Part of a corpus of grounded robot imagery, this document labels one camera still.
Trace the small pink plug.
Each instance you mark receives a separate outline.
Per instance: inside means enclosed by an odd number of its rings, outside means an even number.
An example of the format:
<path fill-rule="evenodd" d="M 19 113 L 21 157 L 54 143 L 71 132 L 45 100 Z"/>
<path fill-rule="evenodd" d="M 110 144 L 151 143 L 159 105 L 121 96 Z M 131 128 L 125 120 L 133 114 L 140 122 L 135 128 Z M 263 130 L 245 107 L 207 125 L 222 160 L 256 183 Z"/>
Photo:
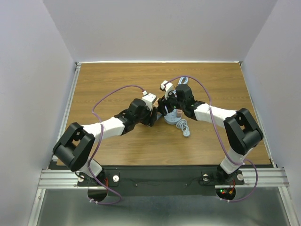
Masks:
<path fill-rule="evenodd" d="M 177 118 L 181 118 L 181 116 L 182 116 L 182 110 L 177 109 L 177 111 L 176 111 L 176 117 Z"/>

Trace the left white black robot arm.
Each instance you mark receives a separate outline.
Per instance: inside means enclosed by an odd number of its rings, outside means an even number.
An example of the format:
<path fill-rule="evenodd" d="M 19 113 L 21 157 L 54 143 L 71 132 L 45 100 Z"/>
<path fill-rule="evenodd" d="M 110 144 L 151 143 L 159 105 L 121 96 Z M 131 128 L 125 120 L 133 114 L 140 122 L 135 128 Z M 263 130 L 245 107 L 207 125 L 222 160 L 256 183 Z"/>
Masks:
<path fill-rule="evenodd" d="M 95 186 L 104 182 L 105 174 L 99 163 L 90 157 L 94 144 L 104 139 L 122 136 L 132 131 L 136 124 L 153 126 L 157 120 L 153 94 L 134 99 L 129 107 L 108 120 L 89 125 L 74 122 L 69 125 L 53 148 L 53 154 L 72 172 L 80 171 Z"/>

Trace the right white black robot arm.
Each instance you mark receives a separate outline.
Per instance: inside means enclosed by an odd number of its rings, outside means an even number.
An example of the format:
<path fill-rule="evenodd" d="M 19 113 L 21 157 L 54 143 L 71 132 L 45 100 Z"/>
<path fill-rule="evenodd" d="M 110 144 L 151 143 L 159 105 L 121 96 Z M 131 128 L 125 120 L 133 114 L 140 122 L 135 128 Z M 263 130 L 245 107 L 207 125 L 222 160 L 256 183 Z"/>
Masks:
<path fill-rule="evenodd" d="M 225 129 L 230 149 L 217 167 L 216 178 L 222 184 L 231 181 L 246 156 L 263 140 L 263 132 L 250 111 L 245 108 L 226 110 L 197 101 L 187 84 L 174 88 L 164 81 L 160 89 L 165 92 L 158 100 L 158 111 L 163 115 L 179 109 L 190 119 L 212 123 L 214 130 L 217 126 Z"/>

